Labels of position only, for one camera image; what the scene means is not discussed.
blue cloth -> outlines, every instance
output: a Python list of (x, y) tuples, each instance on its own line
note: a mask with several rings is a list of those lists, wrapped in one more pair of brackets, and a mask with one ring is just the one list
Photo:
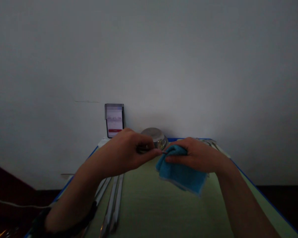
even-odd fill
[(182, 190), (188, 190), (201, 197), (207, 173), (196, 171), (182, 164), (167, 163), (165, 158), (169, 155), (187, 155), (187, 151), (178, 145), (167, 149), (167, 154), (161, 156), (156, 164), (156, 170), (162, 180), (169, 181)]

metal bowl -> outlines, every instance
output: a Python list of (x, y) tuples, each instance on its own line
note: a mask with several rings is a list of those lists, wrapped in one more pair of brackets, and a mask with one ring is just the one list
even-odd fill
[(157, 149), (163, 150), (168, 144), (168, 138), (158, 128), (149, 127), (144, 129), (141, 134), (150, 136)]

green tablecloth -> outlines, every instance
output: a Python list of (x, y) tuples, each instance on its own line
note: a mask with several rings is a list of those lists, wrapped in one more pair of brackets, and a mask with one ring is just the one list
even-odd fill
[[(233, 237), (217, 176), (210, 174), (199, 199), (160, 180), (155, 170), (158, 159), (125, 174), (119, 225), (110, 237)], [(298, 237), (257, 188), (242, 176), (281, 237)], [(85, 234), (87, 238), (99, 237), (112, 184), (113, 179)]]

red button on screen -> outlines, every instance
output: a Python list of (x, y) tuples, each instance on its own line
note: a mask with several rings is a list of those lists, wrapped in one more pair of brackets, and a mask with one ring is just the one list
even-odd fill
[(121, 129), (109, 129), (108, 132), (120, 132), (122, 131)]

phone screen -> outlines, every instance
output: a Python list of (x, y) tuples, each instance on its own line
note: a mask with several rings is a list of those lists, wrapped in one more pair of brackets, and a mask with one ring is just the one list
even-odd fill
[(123, 111), (121, 107), (107, 107), (107, 135), (112, 138), (120, 132), (123, 126)]

